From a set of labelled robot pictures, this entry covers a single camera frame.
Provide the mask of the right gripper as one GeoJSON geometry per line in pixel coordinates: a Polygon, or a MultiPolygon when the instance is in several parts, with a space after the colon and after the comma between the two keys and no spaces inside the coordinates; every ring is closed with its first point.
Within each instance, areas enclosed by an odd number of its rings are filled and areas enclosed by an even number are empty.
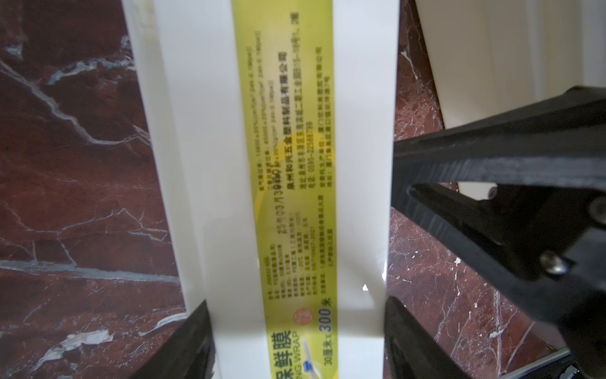
{"type": "Polygon", "coordinates": [[[394,146],[391,204],[605,376],[605,91],[394,146]]]}

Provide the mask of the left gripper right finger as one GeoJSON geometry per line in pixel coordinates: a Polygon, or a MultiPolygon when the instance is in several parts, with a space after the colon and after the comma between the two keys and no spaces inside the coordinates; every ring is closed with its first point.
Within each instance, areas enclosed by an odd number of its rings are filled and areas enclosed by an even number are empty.
{"type": "Polygon", "coordinates": [[[385,350],[393,378],[465,378],[439,344],[396,297],[389,297],[384,319],[385,350]]]}

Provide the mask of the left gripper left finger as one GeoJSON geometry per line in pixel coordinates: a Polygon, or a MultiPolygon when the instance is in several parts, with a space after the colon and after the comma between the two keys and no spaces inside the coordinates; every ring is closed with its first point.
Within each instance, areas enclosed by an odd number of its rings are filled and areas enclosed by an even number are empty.
{"type": "Polygon", "coordinates": [[[169,340],[137,372],[136,379],[211,379],[216,349],[207,302],[173,333],[169,340]]]}

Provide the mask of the cream wrap dispenser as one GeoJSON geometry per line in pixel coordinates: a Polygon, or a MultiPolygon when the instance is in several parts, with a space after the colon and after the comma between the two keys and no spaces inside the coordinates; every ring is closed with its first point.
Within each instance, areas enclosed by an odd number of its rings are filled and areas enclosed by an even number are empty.
{"type": "Polygon", "coordinates": [[[605,85],[603,1],[419,1],[446,128],[605,85]]]}

